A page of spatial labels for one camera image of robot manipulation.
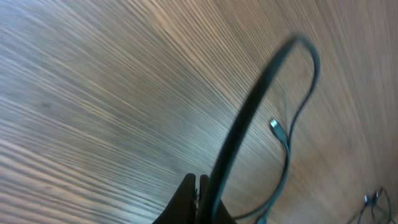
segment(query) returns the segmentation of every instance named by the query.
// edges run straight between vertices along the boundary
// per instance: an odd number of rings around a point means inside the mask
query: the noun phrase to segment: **wooden surface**
[[[398,210],[396,0],[0,2],[0,222],[151,223],[188,172],[210,174],[256,77],[291,34],[322,57],[269,223],[345,223],[383,185]],[[312,63],[266,95],[223,200],[273,191]],[[253,219],[240,223],[252,223]]]

